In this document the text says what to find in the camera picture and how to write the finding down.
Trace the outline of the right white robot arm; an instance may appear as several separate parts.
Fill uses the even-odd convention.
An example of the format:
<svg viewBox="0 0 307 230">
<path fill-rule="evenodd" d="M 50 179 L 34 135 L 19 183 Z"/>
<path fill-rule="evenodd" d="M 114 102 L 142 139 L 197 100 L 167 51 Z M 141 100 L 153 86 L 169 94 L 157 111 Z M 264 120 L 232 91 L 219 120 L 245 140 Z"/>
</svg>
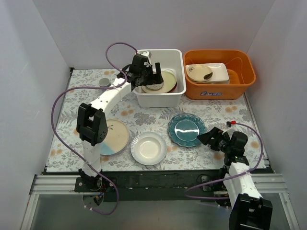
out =
<svg viewBox="0 0 307 230">
<path fill-rule="evenodd" d="M 257 190 L 249 162 L 244 156 L 248 142 L 246 134 L 216 127 L 197 136 L 204 145 L 224 153 L 224 174 L 217 178 L 218 187 L 227 190 L 232 211 L 229 217 L 231 230 L 268 230 L 271 226 L 273 206 Z"/>
</svg>

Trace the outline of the grey speckled small plate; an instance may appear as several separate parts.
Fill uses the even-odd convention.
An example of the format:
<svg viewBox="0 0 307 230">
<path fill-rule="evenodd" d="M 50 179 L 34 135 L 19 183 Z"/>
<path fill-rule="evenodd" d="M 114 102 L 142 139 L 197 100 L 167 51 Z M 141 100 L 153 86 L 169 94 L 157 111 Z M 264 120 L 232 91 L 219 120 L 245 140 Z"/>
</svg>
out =
<svg viewBox="0 0 307 230">
<path fill-rule="evenodd" d="M 163 83 L 160 84 L 152 84 L 152 85 L 146 85 L 145 88 L 151 91 L 157 91 L 160 90 L 163 87 Z"/>
</svg>

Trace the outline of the red lacquer plate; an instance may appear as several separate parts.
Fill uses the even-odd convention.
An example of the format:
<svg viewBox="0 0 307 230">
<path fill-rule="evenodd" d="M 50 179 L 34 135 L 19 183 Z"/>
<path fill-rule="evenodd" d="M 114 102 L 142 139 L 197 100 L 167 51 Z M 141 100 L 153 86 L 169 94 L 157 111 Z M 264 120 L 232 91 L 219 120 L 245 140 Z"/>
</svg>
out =
<svg viewBox="0 0 307 230">
<path fill-rule="evenodd" d="M 174 87 L 167 93 L 172 93 L 177 88 L 177 83 L 174 85 Z"/>
</svg>

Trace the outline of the teal embossed plate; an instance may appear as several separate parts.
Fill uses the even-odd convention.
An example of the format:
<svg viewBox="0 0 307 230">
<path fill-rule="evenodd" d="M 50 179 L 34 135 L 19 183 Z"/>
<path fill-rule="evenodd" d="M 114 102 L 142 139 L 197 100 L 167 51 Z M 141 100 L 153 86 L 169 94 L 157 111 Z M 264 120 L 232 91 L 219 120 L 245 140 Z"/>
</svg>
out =
<svg viewBox="0 0 307 230">
<path fill-rule="evenodd" d="M 168 123 L 170 139 L 181 147 L 196 147 L 201 145 L 198 135 L 207 132 L 204 122 L 193 114 L 178 114 Z"/>
</svg>

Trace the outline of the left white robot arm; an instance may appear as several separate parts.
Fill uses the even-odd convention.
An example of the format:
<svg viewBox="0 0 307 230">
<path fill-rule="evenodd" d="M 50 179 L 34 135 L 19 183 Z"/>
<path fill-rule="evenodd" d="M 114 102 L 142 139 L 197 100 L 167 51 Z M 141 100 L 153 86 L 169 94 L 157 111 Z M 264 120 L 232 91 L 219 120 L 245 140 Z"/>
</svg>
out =
<svg viewBox="0 0 307 230">
<path fill-rule="evenodd" d="M 153 86 L 160 89 L 162 78 L 160 63 L 151 62 L 151 52 L 136 53 L 132 63 L 124 67 L 113 84 L 101 97 L 89 104 L 82 103 L 78 108 L 77 127 L 83 145 L 84 166 L 79 169 L 84 185 L 96 192 L 102 186 L 100 154 L 101 143 L 107 136 L 106 115 L 127 94 L 140 86 Z"/>
</svg>

